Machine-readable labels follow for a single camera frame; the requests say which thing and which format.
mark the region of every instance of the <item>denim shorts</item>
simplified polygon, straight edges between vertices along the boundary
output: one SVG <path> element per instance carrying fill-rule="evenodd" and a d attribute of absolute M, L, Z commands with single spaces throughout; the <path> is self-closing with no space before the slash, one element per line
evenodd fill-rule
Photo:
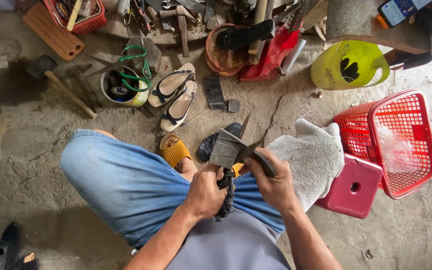
<path fill-rule="evenodd" d="M 162 157 L 92 130 L 71 134 L 61 168 L 93 211 L 137 249 L 183 203 L 190 186 Z M 253 174 L 234 183 L 233 207 L 282 233 L 283 219 L 263 200 Z"/>

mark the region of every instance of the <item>hand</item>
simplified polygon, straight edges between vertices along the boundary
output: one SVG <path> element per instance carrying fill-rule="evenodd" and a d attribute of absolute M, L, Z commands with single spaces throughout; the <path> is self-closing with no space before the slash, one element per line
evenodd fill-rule
<path fill-rule="evenodd" d="M 287 161 L 281 160 L 276 154 L 265 148 L 256 148 L 274 166 L 277 175 L 274 178 L 267 177 L 261 164 L 254 158 L 243 159 L 244 167 L 239 172 L 245 174 L 252 172 L 256 178 L 259 192 L 262 198 L 280 213 L 291 210 L 299 200 L 294 194 L 293 176 Z"/>
<path fill-rule="evenodd" d="M 214 217 L 223 205 L 228 188 L 219 189 L 217 174 L 217 165 L 206 164 L 192 177 L 188 194 L 180 207 L 196 222 Z"/>

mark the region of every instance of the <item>foot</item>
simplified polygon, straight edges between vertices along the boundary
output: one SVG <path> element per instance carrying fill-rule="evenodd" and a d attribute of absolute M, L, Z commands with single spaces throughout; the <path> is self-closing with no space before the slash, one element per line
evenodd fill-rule
<path fill-rule="evenodd" d="M 169 142 L 166 147 L 171 147 L 178 142 L 177 138 L 168 138 Z M 196 165 L 188 157 L 183 157 L 174 167 L 174 169 L 182 176 L 184 179 L 191 182 L 193 180 L 193 175 L 198 171 Z"/>

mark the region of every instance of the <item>green scissors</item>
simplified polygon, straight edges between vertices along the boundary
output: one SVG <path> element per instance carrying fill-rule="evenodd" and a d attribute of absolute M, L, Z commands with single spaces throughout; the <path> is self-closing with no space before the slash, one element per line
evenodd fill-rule
<path fill-rule="evenodd" d="M 121 54 L 123 54 L 125 51 L 127 51 L 129 49 L 138 49 L 138 50 L 141 50 L 142 53 L 138 54 L 138 55 L 121 56 L 114 63 L 111 63 L 109 61 L 103 60 L 103 59 L 98 58 L 98 57 L 94 57 L 94 56 L 85 54 L 87 57 L 89 57 L 89 58 L 91 58 L 91 59 L 93 59 L 93 60 L 95 60 L 95 61 L 97 61 L 97 62 L 99 62 L 99 63 L 101 63 L 103 65 L 105 65 L 104 68 L 102 68 L 100 70 L 97 70 L 97 71 L 89 74 L 89 76 L 96 75 L 96 74 L 101 74 L 101 73 L 105 73 L 105 72 L 109 72 L 111 70 L 116 70 L 116 71 L 121 70 L 121 68 L 123 67 L 124 62 L 126 60 L 133 59 L 133 58 L 136 58 L 136 57 L 145 57 L 147 55 L 147 51 L 146 51 L 145 48 L 143 48 L 141 46 L 136 46 L 136 45 L 125 47 L 124 50 L 123 50 L 123 52 Z M 122 79 L 123 85 L 125 87 L 127 87 L 128 89 L 130 89 L 132 91 L 135 91 L 135 92 L 144 92 L 147 89 L 149 89 L 149 88 L 152 87 L 151 82 L 148 80 L 148 79 L 151 78 L 151 71 L 149 70 L 149 64 L 148 64 L 148 60 L 146 58 L 144 59 L 144 65 L 143 65 L 143 68 L 142 68 L 142 74 L 143 74 L 143 76 L 146 79 L 145 78 L 141 78 L 141 77 L 132 76 L 132 75 L 127 75 L 122 70 L 119 71 L 119 75 L 121 77 L 123 77 L 123 78 L 133 79 L 133 80 L 142 81 L 142 82 L 147 83 L 148 86 L 146 88 L 144 88 L 144 89 L 137 89 L 137 88 L 132 87 L 125 79 Z"/>

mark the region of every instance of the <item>white towel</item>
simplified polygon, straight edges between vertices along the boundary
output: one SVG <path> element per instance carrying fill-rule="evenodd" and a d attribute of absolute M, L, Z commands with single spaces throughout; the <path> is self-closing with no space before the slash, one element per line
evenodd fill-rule
<path fill-rule="evenodd" d="M 306 212 L 317 199 L 326 196 L 343 169 L 343 145 L 336 123 L 319 128 L 300 118 L 294 125 L 297 138 L 283 135 L 267 148 L 289 163 L 294 193 Z"/>

